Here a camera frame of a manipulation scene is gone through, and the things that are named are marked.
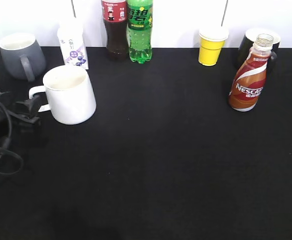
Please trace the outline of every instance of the sprite bottle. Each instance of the sprite bottle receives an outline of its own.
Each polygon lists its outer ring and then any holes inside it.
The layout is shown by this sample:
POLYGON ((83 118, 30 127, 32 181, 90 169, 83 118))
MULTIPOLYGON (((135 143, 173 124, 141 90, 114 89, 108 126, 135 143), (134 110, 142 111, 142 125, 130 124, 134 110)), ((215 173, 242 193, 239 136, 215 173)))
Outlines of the sprite bottle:
POLYGON ((144 64, 152 57, 150 44, 153 0, 127 0, 130 37, 129 56, 133 62, 144 64))

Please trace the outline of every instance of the black cable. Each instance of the black cable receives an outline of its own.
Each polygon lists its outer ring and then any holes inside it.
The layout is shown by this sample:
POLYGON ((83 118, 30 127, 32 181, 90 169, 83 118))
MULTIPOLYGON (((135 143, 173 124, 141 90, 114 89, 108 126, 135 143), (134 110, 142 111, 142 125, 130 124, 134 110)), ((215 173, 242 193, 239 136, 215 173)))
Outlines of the black cable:
POLYGON ((14 171, 14 172, 0 172, 0 175, 10 176, 10 175, 16 174, 17 172, 19 172, 23 168, 24 160, 18 154, 7 150, 9 148, 9 145, 11 142, 11 133, 12 133, 11 117, 8 114, 8 110, 1 102, 0 102, 0 109, 5 114, 6 119, 7 119, 7 125, 8 125, 8 134, 4 138, 2 146, 0 146, 0 160, 3 156, 11 156, 11 157, 20 161, 20 167, 18 170, 14 171))

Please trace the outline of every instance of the mug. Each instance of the mug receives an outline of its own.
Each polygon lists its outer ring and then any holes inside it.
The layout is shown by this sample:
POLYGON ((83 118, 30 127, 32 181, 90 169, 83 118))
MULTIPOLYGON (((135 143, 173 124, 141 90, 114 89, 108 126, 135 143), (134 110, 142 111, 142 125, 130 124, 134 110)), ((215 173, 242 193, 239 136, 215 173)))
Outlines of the mug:
POLYGON ((258 28, 258 27, 251 28, 246 31, 246 34, 243 37, 241 45, 238 50, 238 57, 237 57, 237 62, 236 62, 237 69, 239 69, 242 66, 242 64, 245 62, 245 60, 247 59, 250 53, 250 48, 252 47, 253 43, 256 41, 257 36, 259 34, 269 34, 273 36, 274 38, 272 54, 268 60, 267 72, 270 73, 273 70, 276 60, 277 60, 277 53, 278 53, 281 37, 274 31, 271 31, 265 28, 258 28))
POLYGON ((14 33, 0 40, 7 71, 16 79, 33 82, 46 69, 46 60, 33 34, 14 33))
POLYGON ((79 66, 63 65, 43 77, 43 86, 29 90, 29 98, 45 92, 48 104, 39 112, 51 111, 60 123, 75 125, 88 120, 96 110, 95 95, 86 70, 79 66))

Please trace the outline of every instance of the cola bottle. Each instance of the cola bottle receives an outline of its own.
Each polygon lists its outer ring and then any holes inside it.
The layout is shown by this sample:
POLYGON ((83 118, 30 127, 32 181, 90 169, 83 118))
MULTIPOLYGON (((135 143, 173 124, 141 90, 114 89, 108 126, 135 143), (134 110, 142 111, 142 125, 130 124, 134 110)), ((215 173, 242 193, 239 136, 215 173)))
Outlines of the cola bottle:
POLYGON ((107 31, 108 56, 112 60, 128 57, 127 2, 126 0, 102 0, 102 14, 107 31))

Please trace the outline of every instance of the paper cup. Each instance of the paper cup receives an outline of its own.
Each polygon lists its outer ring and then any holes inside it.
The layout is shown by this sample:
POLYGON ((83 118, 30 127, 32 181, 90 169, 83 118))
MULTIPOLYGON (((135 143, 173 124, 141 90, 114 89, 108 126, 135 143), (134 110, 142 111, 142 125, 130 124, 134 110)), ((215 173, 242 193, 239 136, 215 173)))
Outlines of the paper cup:
POLYGON ((199 36, 201 38, 199 62, 205 66, 215 65, 229 31, 223 26, 207 27, 200 29, 199 36))

